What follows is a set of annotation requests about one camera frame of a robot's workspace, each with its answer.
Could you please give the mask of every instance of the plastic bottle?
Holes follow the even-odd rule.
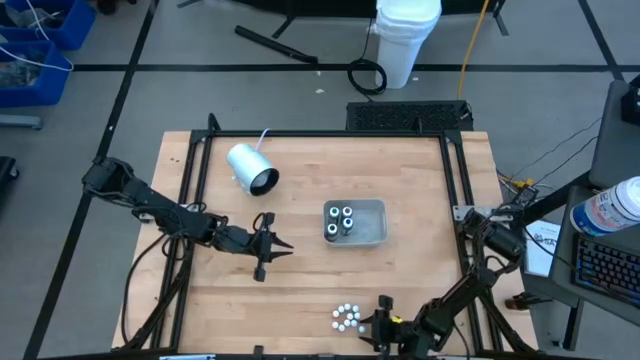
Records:
[[[604,236],[640,224],[640,176],[574,206],[570,216],[577,231],[591,236]]]

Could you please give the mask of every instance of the blue container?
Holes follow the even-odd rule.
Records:
[[[86,0],[31,0],[34,8],[42,8],[49,14],[63,11],[66,18],[57,29],[44,28],[44,32],[60,50],[77,50],[82,47],[84,39],[89,34],[91,25],[96,19],[93,9]],[[25,0],[6,0],[6,6],[18,11],[29,10]],[[37,27],[18,28],[0,24],[0,34],[9,42],[46,40]]]
[[[0,44],[12,54],[28,54],[29,49],[39,51],[45,55],[44,63],[61,68],[69,68],[70,65],[56,49],[51,41],[36,41],[25,43]],[[14,60],[9,55],[0,52],[0,62]],[[55,105],[60,102],[64,85],[69,77],[69,72],[46,67],[40,68],[38,80],[32,86],[2,87],[0,88],[0,108],[35,105]]]

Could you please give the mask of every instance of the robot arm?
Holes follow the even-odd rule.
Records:
[[[502,274],[516,270],[522,263],[524,239],[473,210],[459,224],[458,231],[472,238],[475,261],[467,274],[443,297],[424,304],[413,321],[404,321],[391,316],[393,299],[381,295],[378,300],[381,309],[361,321],[371,324],[371,338],[361,339],[373,345],[374,351],[380,352],[383,358],[389,355],[392,343],[398,344],[400,357],[409,359],[426,359],[429,350],[442,350],[453,332],[456,315],[476,298],[485,305],[488,315],[495,320],[514,351],[536,352],[520,339],[486,297],[486,291],[495,285]],[[506,258],[509,264],[497,271],[489,269],[485,259],[479,256],[485,245]]]
[[[86,194],[131,208],[136,218],[143,213],[153,216],[160,230],[166,234],[180,234],[189,241],[213,246],[221,252],[257,257],[256,281],[265,279],[264,263],[292,254],[289,251],[271,251],[272,244],[293,248],[269,230],[275,220],[273,213],[258,215],[256,222],[262,218],[262,223],[258,228],[254,224],[256,232],[250,234],[243,228],[227,225],[229,219],[226,216],[204,213],[197,204],[198,211],[192,211],[166,198],[135,177],[133,168],[121,160],[108,157],[94,159],[93,166],[82,178],[82,184]]]

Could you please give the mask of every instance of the wooden tabletop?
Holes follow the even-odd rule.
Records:
[[[476,204],[501,202],[495,164],[486,133],[463,133]],[[165,133],[153,188],[177,199],[189,133]],[[372,313],[380,294],[395,298],[394,314],[413,319],[420,306],[441,297],[461,277],[439,143],[427,138],[266,138],[260,151],[280,171],[267,195],[246,195],[232,180],[226,163],[237,143],[256,138],[215,138],[204,202],[207,211],[229,216],[229,223],[251,228],[259,212],[276,214],[272,230],[295,247],[294,255],[266,265],[266,281],[252,279],[255,258],[196,247],[183,322],[181,352],[373,354],[353,328],[331,328],[339,304]],[[450,148],[457,194],[463,203],[455,152]],[[193,176],[190,193],[195,192]],[[376,248],[334,248],[323,239],[322,209],[330,199],[384,201],[389,237]],[[142,225],[136,256],[158,237],[155,224]],[[129,336],[157,302],[166,258],[151,251],[133,275],[127,311]],[[503,301],[523,291],[519,272],[500,278],[493,288],[498,308],[534,348],[528,311],[512,311]],[[481,311],[484,346],[491,348]],[[167,315],[163,344],[173,321]],[[467,312],[456,322],[471,346]],[[119,328],[114,346],[121,345]],[[454,332],[443,353],[464,355]]]

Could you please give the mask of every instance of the white bucket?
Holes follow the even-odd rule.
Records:
[[[375,31],[380,35],[378,64],[387,73],[387,87],[407,84],[424,40],[440,19],[440,0],[380,0]],[[376,73],[376,84],[382,76]]]

